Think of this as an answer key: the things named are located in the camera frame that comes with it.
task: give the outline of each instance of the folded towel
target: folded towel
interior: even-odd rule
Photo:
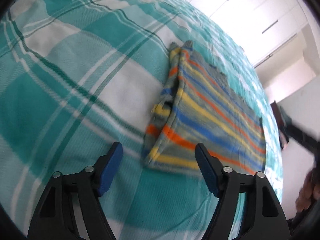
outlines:
[[[170,47],[171,69],[152,110],[144,140],[145,162],[165,171],[200,175],[195,146],[236,171],[263,171],[266,141],[262,119],[228,85],[226,76],[193,50]]]

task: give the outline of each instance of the white wall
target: white wall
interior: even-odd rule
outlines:
[[[265,85],[264,89],[269,102],[279,102],[285,99],[310,82],[315,76],[311,67],[301,57]]]
[[[303,50],[303,56],[308,65],[313,69],[313,71],[319,75],[320,74],[320,58],[319,52],[316,46],[315,37],[311,26],[308,24],[302,29],[302,34],[305,39],[306,47]]]
[[[308,23],[311,27],[313,37],[315,39],[317,51],[318,51],[318,56],[320,57],[320,27],[319,27],[319,24],[318,24],[317,20],[314,18],[314,16],[312,15],[312,12],[310,11],[310,9],[304,3],[304,1],[303,0],[297,0],[297,1],[300,4],[304,14],[306,15]]]
[[[263,87],[301,57],[307,44],[302,32],[297,33],[290,42],[275,51],[271,58],[256,67],[256,72]]]
[[[278,104],[289,116],[318,137],[320,133],[320,76]],[[312,168],[313,156],[293,139],[282,152],[284,191],[282,207],[287,218],[295,215],[295,200],[302,187],[305,175]]]

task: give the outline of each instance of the plaid pattern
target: plaid pattern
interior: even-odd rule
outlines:
[[[170,48],[169,77],[153,108],[145,136],[149,167],[197,174],[201,142],[224,166],[239,173],[263,171],[266,141],[262,122],[227,78],[193,50],[193,42]]]
[[[217,204],[204,181],[141,164],[169,46],[187,40],[262,116],[265,173],[281,198],[278,133],[257,75],[185,0],[16,0],[0,22],[0,202],[20,230],[52,172],[79,172],[117,140],[124,158],[100,199],[117,239],[202,236]]]

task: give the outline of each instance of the blue stripe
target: blue stripe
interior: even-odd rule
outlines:
[[[172,95],[172,89],[171,88],[165,88],[161,91],[161,96],[165,94],[170,94]]]
[[[197,64],[199,64],[199,65],[202,66],[202,64],[200,64],[200,63],[196,60],[196,58],[194,58],[192,55],[190,55],[190,58],[192,58],[193,61],[197,62]],[[254,118],[253,118],[251,115],[249,115],[249,114],[247,114],[247,113],[245,112],[245,110],[242,108],[242,106],[239,105],[238,102],[235,101],[235,100],[230,96],[230,93],[229,93],[222,85],[220,85],[219,82],[217,82],[217,80],[216,80],[213,76],[211,76],[208,71],[207,71],[207,74],[208,74],[212,79],[215,80],[215,82],[219,85],[219,87],[220,87],[220,88],[230,97],[230,99],[242,110],[242,112],[244,112],[248,117],[250,117],[250,119],[251,119],[256,125],[260,125],[259,123],[257,123],[257,122],[254,120]]]
[[[178,118],[180,122],[183,122],[185,125],[196,130],[197,132],[201,133],[203,136],[205,136],[211,142],[220,145],[221,147],[228,150],[230,153],[234,154],[236,157],[241,156],[248,163],[250,163],[251,168],[252,167],[257,168],[257,170],[260,170],[262,168],[261,163],[255,162],[252,158],[250,158],[250,156],[248,154],[246,154],[244,151],[241,150],[241,144],[233,144],[233,143],[231,144],[229,141],[225,141],[223,138],[217,137],[210,130],[201,126],[198,122],[192,121],[190,118],[185,116],[177,107],[174,107],[173,111],[176,114],[176,118]]]
[[[195,84],[197,84],[199,87],[201,87],[201,89],[203,89],[203,90],[211,97],[211,99],[213,99],[213,100],[216,101],[216,102],[219,102],[219,103],[220,103],[219,105],[220,105],[225,111],[227,111],[231,116],[233,116],[236,121],[238,121],[238,122],[242,125],[242,127],[244,128],[243,130],[250,136],[250,138],[251,138],[252,140],[254,140],[255,142],[260,142],[260,140],[259,140],[255,135],[253,135],[252,132],[248,129],[247,125],[244,124],[239,118],[237,118],[237,117],[234,115],[234,112],[232,112],[232,111],[230,110],[230,108],[228,108],[227,106],[225,106],[224,104],[222,104],[222,103],[220,102],[220,100],[219,100],[216,96],[214,96],[214,95],[208,90],[208,88],[207,88],[206,86],[204,86],[204,85],[201,84],[198,80],[196,80],[196,79],[193,78],[191,75],[189,75],[186,70],[182,69],[182,72],[184,73],[184,75],[187,77],[188,80],[191,80],[193,83],[195,83]]]

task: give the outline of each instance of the bedsheet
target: bedsheet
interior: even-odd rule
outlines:
[[[54,171],[79,172],[120,141],[124,158],[100,199],[117,239],[202,237],[217,205],[204,180],[141,162],[169,46],[187,40],[262,117],[265,173],[281,199],[263,88],[242,49],[200,11],[185,0],[16,0],[0,22],[0,202],[23,233]]]

